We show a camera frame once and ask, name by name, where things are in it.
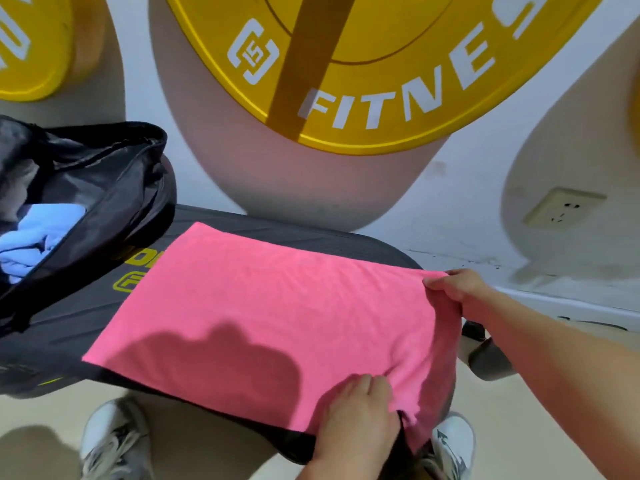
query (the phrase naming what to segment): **white sneaker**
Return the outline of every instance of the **white sneaker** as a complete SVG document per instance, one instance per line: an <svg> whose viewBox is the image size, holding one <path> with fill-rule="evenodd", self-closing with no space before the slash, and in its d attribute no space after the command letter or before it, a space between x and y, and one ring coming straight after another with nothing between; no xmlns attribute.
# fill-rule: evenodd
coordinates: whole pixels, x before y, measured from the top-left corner
<svg viewBox="0 0 640 480"><path fill-rule="evenodd" d="M80 444L82 480L153 480L144 414L130 398L101 405Z"/></svg>
<svg viewBox="0 0 640 480"><path fill-rule="evenodd" d="M421 460L434 480L466 480L476 451L476 435L463 416L449 415L433 430L433 451Z"/></svg>

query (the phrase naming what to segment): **yellow weight plate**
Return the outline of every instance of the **yellow weight plate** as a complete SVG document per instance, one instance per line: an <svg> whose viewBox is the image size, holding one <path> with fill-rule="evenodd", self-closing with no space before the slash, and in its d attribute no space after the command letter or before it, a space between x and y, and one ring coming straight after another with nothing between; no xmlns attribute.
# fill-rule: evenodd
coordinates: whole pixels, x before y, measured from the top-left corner
<svg viewBox="0 0 640 480"><path fill-rule="evenodd" d="M0 0L0 99L35 101L98 64L105 0Z"/></svg>
<svg viewBox="0 0 640 480"><path fill-rule="evenodd" d="M601 0L168 0L256 118L328 152L448 135L530 79Z"/></svg>

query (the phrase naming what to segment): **floor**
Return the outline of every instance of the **floor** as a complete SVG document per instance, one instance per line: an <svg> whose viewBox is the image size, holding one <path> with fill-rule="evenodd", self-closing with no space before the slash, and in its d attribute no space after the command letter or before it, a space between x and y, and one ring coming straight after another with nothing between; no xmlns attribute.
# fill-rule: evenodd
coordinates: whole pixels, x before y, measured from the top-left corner
<svg viewBox="0 0 640 480"><path fill-rule="evenodd" d="M0 396L0 480L79 478L77 448L85 420L103 402L126 394L148 415L157 480L287 480L300 471L261 436L228 420L84 381L37 399ZM603 478L519 376L487 383L459 362L452 409L476 430L472 480Z"/></svg>

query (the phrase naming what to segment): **wall socket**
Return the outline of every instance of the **wall socket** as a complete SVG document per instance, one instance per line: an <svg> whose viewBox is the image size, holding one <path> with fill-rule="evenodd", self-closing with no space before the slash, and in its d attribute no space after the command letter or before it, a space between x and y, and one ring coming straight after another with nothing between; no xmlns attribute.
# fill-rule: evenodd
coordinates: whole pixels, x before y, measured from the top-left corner
<svg viewBox="0 0 640 480"><path fill-rule="evenodd" d="M524 224L564 231L585 220L606 199L606 195L555 188L525 217Z"/></svg>

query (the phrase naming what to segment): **pink towel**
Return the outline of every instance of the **pink towel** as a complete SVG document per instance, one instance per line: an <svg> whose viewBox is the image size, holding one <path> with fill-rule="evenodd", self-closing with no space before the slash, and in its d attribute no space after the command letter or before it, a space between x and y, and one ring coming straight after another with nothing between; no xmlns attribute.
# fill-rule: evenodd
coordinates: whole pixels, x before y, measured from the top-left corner
<svg viewBox="0 0 640 480"><path fill-rule="evenodd" d="M194 224L84 356L222 413L315 434L354 374L384 374L415 451L455 381L460 311L425 276Z"/></svg>

